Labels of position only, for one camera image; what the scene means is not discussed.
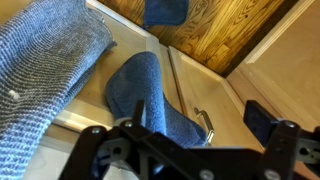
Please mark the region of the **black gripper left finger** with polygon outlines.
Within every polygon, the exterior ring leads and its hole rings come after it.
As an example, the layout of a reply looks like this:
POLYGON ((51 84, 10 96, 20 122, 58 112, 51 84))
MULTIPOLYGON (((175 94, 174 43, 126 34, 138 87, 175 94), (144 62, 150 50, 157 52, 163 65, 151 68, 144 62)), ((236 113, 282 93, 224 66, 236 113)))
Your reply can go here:
POLYGON ((145 118, 144 101, 138 101, 132 118, 119 121, 119 125, 107 130, 103 126, 85 128, 60 176, 59 180, 102 180, 112 163, 122 162, 138 178, 146 173, 140 165, 136 140, 125 130, 139 126, 145 118))

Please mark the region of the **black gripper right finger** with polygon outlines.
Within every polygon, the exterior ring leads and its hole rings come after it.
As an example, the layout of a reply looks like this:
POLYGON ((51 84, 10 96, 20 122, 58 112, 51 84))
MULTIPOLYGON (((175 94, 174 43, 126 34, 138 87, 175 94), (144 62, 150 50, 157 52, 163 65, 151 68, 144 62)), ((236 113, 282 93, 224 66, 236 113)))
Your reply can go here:
POLYGON ((263 180, 303 180, 294 170, 297 161, 320 176, 320 127, 307 131, 293 121, 278 120, 255 100, 245 105, 243 121, 264 147, 257 165, 263 180))

